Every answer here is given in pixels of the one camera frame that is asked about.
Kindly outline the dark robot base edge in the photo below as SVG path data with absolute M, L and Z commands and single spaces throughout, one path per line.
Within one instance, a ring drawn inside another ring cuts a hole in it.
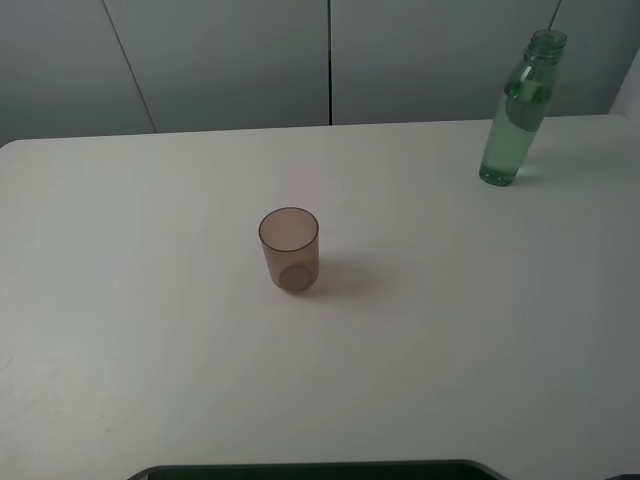
M 501 479 L 470 460 L 374 461 L 294 464 L 174 465 L 140 471 L 134 479 L 333 480 Z

